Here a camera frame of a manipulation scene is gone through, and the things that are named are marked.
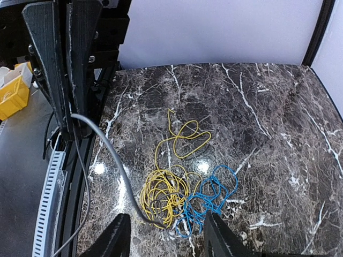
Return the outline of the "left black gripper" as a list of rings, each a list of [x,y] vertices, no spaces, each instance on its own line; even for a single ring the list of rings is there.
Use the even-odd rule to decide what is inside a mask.
[[[113,66],[118,59],[130,5],[130,1],[1,1],[1,66],[13,69],[28,60],[33,45],[66,141],[74,136],[77,124],[70,115],[89,113],[91,72]]]

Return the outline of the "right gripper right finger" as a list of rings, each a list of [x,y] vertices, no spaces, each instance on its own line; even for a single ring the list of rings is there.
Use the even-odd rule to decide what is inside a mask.
[[[255,256],[217,213],[208,211],[204,222],[205,256]]]

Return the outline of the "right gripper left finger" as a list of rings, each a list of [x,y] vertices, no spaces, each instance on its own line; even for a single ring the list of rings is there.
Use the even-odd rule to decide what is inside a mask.
[[[128,214],[118,214],[98,239],[81,255],[130,256],[131,219]]]

